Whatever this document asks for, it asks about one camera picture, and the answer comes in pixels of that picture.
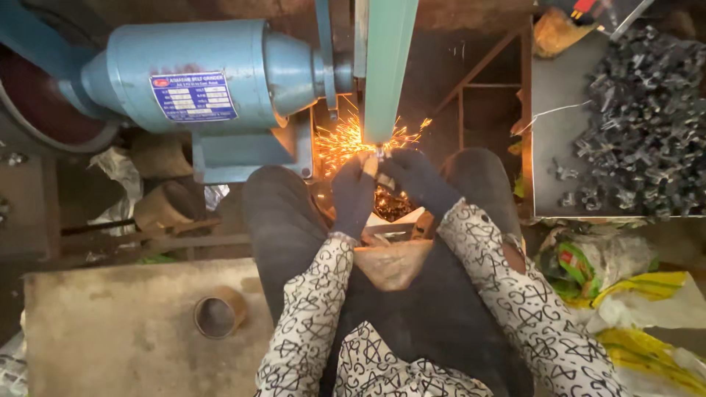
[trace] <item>sparks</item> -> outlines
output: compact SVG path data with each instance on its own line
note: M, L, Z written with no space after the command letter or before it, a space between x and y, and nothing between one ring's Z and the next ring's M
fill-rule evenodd
M327 175L335 173L338 167L356 155L356 153L361 151L375 151L375 145L368 145L362 142L362 128L358 115L351 111L348 112L350 113L350 117L339 122L334 131L329 131L319 126L316 127L318 129L316 142L320 150L318 156L325 164L325 173ZM398 117L397 120L395 120L395 124L397 124L399 120L400 118ZM328 133L327 136L321 135L322 131ZM392 138L388 142L385 142L383 148L385 152L393 148L406 148L418 142L420 136L421 134L408 134L406 126L397 127L395 125L393 127Z
M421 126L419 126L419 130L423 130L424 127L428 126L429 124L431 124L431 119L424 119L424 121L421 122Z

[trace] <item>black glove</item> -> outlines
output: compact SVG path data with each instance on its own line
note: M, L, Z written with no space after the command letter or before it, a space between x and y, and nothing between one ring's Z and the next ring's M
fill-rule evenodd
M333 205L336 221L332 232L360 239L375 198L375 179L363 173L358 156L353 156L333 178Z
M422 152L393 149L392 157L380 164L380 171L392 177L402 190L439 220L461 199L461 195L441 178Z

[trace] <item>black pants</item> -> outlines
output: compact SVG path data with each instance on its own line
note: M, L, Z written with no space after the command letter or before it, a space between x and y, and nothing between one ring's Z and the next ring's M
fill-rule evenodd
M441 174L467 201L483 208L501 231L520 235L510 184L500 159L485 149L449 158ZM283 287L303 273L328 229L301 178L283 167L254 172L243 192L253 255L270 312L282 313ZM531 396L532 378L441 238L434 240L420 274L404 291L381 292L353 267L333 349L321 380L331 396L343 338L363 321L401 359L428 358L483 381L496 396Z

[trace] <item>patterned sleeve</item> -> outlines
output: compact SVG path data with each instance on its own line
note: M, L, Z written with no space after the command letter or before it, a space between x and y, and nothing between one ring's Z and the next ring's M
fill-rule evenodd
M439 235L463 262L473 285L535 378L556 396L629 396L604 347L579 329L544 276L526 260L526 274L505 260L503 235L488 215L462 198Z
M285 308L255 383L256 396L317 396L353 264L355 240L331 233L309 269L285 285Z

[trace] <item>concrete slab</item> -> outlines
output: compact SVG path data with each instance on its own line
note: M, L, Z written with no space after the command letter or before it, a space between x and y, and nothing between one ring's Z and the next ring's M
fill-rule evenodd
M211 340L193 308L218 285L248 317ZM249 397L273 332L252 259L31 273L25 298L34 397Z

